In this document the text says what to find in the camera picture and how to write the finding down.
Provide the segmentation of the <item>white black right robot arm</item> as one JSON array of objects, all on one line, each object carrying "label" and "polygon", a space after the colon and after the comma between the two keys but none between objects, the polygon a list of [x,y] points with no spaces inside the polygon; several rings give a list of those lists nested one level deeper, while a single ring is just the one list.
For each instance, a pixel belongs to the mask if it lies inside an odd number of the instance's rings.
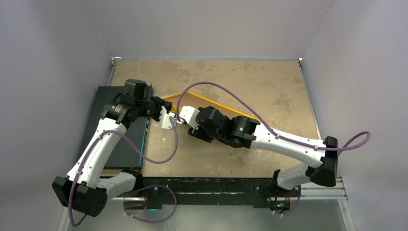
[{"label": "white black right robot arm", "polygon": [[189,135],[211,143],[217,140],[233,148],[272,151],[301,163],[287,170],[276,170],[270,183],[271,192],[281,196],[294,187],[312,182],[324,187],[334,187],[337,181],[337,140],[308,139],[282,131],[275,131],[266,124],[246,116],[228,118],[214,107],[194,108],[184,106],[180,120],[191,128]]}]

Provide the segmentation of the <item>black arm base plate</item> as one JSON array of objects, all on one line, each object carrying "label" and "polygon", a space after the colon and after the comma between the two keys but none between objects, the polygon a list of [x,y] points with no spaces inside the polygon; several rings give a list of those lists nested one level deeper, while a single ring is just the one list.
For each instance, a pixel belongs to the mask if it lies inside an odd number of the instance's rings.
[{"label": "black arm base plate", "polygon": [[247,205],[277,207],[286,196],[297,197],[300,185],[290,191],[274,178],[141,177],[135,189],[146,191],[148,209],[163,205]]}]

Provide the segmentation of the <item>wooden picture frame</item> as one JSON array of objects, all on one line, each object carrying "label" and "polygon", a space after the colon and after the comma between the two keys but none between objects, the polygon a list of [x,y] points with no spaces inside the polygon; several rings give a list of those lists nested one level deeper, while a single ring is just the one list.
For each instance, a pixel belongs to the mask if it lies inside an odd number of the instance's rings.
[{"label": "wooden picture frame", "polygon": [[247,115],[243,112],[240,112],[238,110],[235,110],[233,108],[230,108],[228,106],[225,106],[221,103],[217,103],[213,100],[210,100],[204,96],[201,96],[199,94],[193,93],[193,92],[186,92],[182,99],[181,99],[181,103],[180,103],[180,107],[179,107],[179,111],[181,111],[181,108],[183,106],[191,106],[194,107],[196,109],[198,109],[199,107],[214,107],[216,108],[220,113],[222,113],[223,115],[227,116],[228,118],[232,119],[234,117],[237,116],[245,116],[247,118],[251,118],[251,119],[255,119],[257,121],[260,121],[259,119],[257,119],[256,117]]}]

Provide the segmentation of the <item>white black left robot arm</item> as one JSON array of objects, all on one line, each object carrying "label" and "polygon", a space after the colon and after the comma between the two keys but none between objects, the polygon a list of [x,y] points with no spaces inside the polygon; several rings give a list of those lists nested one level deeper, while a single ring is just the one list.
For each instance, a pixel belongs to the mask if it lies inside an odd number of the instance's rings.
[{"label": "white black left robot arm", "polygon": [[60,203],[72,213],[96,217],[108,200],[123,193],[137,197],[143,192],[141,173],[124,170],[115,177],[100,180],[104,166],[120,139],[124,139],[142,156],[141,151],[125,137],[125,132],[138,118],[162,121],[172,109],[172,102],[151,96],[152,87],[142,80],[129,79],[102,110],[95,132],[74,167],[56,177],[52,188]]}]

